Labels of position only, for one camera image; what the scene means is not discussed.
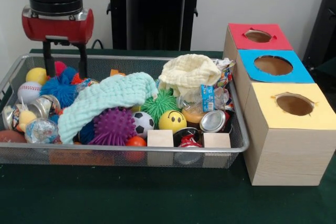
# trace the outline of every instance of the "black cable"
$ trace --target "black cable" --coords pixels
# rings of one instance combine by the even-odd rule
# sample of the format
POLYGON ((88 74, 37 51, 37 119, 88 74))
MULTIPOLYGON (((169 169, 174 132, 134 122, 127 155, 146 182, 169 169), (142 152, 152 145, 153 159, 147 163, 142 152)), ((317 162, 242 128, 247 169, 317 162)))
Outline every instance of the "black cable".
POLYGON ((101 48, 101 49, 104 49, 103 43, 100 41, 100 39, 96 39, 96 40, 93 42, 91 49, 94 48, 94 46, 96 45, 97 42, 99 43, 100 48, 101 48))

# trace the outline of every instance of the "baseball stitching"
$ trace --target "baseball stitching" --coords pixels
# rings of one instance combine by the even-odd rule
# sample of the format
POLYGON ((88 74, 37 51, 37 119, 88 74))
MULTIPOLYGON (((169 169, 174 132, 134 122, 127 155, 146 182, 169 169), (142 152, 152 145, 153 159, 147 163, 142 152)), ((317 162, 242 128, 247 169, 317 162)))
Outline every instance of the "baseball stitching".
POLYGON ((30 89, 30 90, 35 90, 35 91, 40 91, 41 90, 40 87, 33 87, 33 86, 21 86, 19 88, 19 90, 22 90, 22 89, 30 89))

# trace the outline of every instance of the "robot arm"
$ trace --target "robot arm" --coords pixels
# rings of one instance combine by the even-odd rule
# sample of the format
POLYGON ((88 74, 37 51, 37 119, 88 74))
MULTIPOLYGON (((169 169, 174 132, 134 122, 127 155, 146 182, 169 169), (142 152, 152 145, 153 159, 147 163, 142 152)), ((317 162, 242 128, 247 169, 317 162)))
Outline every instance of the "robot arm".
POLYGON ((87 77, 86 44, 92 36, 93 13, 84 9, 82 0, 29 0, 22 13, 25 34, 43 42, 47 74, 55 76, 50 44, 74 45, 79 48, 79 74, 87 77))

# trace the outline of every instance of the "brown ball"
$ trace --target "brown ball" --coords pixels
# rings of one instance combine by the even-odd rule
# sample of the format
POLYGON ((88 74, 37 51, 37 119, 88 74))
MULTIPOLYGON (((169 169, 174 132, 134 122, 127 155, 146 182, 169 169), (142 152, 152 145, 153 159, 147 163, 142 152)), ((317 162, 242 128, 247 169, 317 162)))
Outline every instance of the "brown ball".
POLYGON ((27 143, 25 137, 16 131, 0 131, 0 142, 2 143, 27 143))

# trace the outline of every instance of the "mint green washcloth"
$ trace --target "mint green washcloth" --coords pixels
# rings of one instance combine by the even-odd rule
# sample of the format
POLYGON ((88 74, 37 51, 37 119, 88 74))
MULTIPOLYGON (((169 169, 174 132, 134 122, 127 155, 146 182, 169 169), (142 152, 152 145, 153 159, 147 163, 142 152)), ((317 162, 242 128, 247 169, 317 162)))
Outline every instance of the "mint green washcloth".
POLYGON ((158 94, 155 81, 146 73, 108 77, 80 91, 74 103, 64 109, 58 120, 58 134, 63 144, 73 144, 72 138, 105 109, 144 104, 158 94))

